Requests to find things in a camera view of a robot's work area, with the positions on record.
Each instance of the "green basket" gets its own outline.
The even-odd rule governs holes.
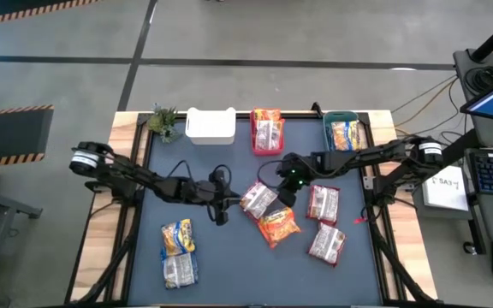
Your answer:
[[[323,116],[323,136],[326,151],[335,150],[330,148],[330,145],[334,143],[334,140],[332,140],[332,122],[357,121],[358,119],[359,115],[352,111],[330,111],[325,113]]]

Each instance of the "snack bag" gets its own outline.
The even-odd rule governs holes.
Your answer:
[[[281,110],[275,108],[255,108],[254,109],[254,120],[271,120],[279,121],[281,120]]]
[[[167,289],[180,288],[197,283],[197,259],[193,252],[180,256],[165,257],[163,264],[164,286]]]
[[[256,121],[256,150],[277,150],[281,145],[284,120]]]
[[[163,233],[163,257],[176,256],[195,250],[193,241],[193,229],[190,219],[170,223],[161,227]]]
[[[294,212],[289,207],[275,210],[268,216],[262,217],[258,221],[258,228],[270,244],[270,248],[277,246],[292,233],[301,232],[294,220]]]
[[[358,121],[332,122],[335,150],[355,151],[360,149]]]
[[[330,225],[338,220],[340,188],[312,185],[312,196],[307,207],[307,218],[315,218]]]
[[[243,195],[240,205],[257,220],[265,213],[267,207],[275,201],[277,194],[266,185],[256,181]]]
[[[315,240],[313,240],[312,246],[307,253],[336,266],[346,235],[337,228],[332,228],[322,222],[319,223],[318,227],[317,236],[315,236]]]

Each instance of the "white container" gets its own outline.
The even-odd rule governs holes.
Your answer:
[[[186,136],[194,145],[231,145],[235,140],[235,109],[187,110]]]

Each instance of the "gray floor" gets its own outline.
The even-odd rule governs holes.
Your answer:
[[[0,24],[0,56],[131,57],[149,0],[103,0],[83,8]],[[143,57],[452,63],[493,32],[493,0],[160,0]],[[43,207],[20,219],[0,261],[0,301],[14,307],[62,303],[92,195],[68,171],[69,148],[106,141],[128,65],[0,63],[0,109],[56,106],[46,159],[0,168],[0,192]],[[393,109],[451,71],[140,66],[128,110],[153,103],[180,110],[253,106]],[[455,102],[464,102],[458,85]],[[394,114],[406,120],[428,97]],[[442,95],[403,128],[452,115]],[[463,132],[460,116],[441,127]],[[440,130],[431,132],[438,136]],[[461,250],[466,223],[421,219],[439,297],[493,306],[487,257]]]

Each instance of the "small succulent plant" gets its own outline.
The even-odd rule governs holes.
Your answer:
[[[165,109],[153,105],[153,115],[147,121],[148,129],[161,136],[161,141],[171,143],[181,137],[175,128],[176,108]]]

